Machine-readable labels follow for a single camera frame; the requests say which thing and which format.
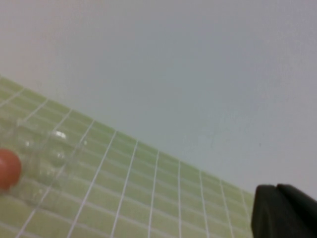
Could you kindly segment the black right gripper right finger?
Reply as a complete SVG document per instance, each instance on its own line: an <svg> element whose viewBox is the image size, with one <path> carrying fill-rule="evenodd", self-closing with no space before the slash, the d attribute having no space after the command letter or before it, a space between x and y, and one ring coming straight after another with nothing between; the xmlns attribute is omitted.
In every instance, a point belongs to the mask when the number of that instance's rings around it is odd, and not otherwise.
<svg viewBox="0 0 317 238"><path fill-rule="evenodd" d="M312 197L290 184L278 184L277 188L301 218L317 217L317 201Z"/></svg>

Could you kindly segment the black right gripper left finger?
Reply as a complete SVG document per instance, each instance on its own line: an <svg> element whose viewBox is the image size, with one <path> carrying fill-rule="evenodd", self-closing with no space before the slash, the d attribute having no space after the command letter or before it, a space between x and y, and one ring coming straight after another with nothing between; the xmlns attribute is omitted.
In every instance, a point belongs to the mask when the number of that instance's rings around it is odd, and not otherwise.
<svg viewBox="0 0 317 238"><path fill-rule="evenodd" d="M301 218L277 185L258 185L251 218L255 238L315 238L317 218Z"/></svg>

